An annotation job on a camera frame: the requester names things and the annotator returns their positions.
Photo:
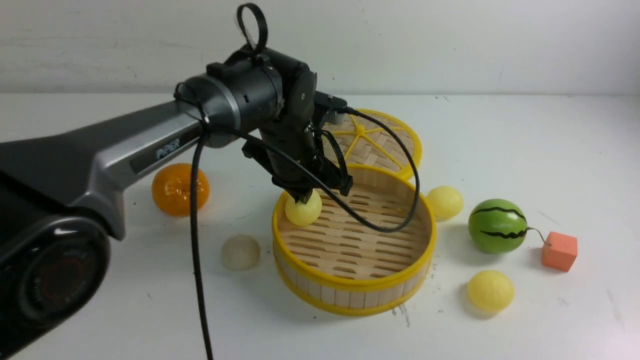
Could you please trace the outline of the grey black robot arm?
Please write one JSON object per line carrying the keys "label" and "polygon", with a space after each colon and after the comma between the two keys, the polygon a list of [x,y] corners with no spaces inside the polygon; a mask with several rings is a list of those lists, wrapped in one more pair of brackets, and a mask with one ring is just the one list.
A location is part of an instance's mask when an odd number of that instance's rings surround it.
{"label": "grey black robot arm", "polygon": [[248,46],[174,89],[174,99],[79,129],[3,142],[1,358],[73,316],[109,266],[109,239],[125,236],[125,189],[190,146],[247,140],[245,157],[296,200],[311,190],[347,195],[343,165],[325,157],[322,127],[346,109],[319,92],[300,60]]}

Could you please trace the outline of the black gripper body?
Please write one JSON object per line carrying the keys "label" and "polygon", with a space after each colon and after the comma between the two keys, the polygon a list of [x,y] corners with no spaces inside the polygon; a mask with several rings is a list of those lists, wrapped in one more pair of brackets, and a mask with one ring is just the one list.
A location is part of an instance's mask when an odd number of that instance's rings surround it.
{"label": "black gripper body", "polygon": [[299,167],[304,167],[330,190],[338,191],[338,175],[348,171],[338,142],[326,130],[320,130],[311,122],[297,128],[281,121],[260,128],[259,133],[263,143],[295,161],[293,165],[277,152],[249,140],[245,142],[243,155],[263,167],[271,175],[274,185],[286,192],[288,188],[320,189],[320,185],[299,170]]}

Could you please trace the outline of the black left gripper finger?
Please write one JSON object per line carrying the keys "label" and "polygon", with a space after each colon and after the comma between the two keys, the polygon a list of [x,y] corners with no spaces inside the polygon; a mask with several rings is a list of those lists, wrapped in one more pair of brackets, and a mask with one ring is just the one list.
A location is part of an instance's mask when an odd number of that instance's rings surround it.
{"label": "black left gripper finger", "polygon": [[313,187],[288,187],[287,193],[293,198],[295,203],[306,204],[313,195]]}

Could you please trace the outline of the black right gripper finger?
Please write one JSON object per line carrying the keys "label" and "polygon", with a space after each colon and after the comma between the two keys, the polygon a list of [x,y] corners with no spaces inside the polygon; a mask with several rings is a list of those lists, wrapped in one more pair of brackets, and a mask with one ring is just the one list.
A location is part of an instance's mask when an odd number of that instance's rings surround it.
{"label": "black right gripper finger", "polygon": [[341,196],[348,196],[354,184],[353,177],[348,172],[339,173],[336,180],[336,189]]}

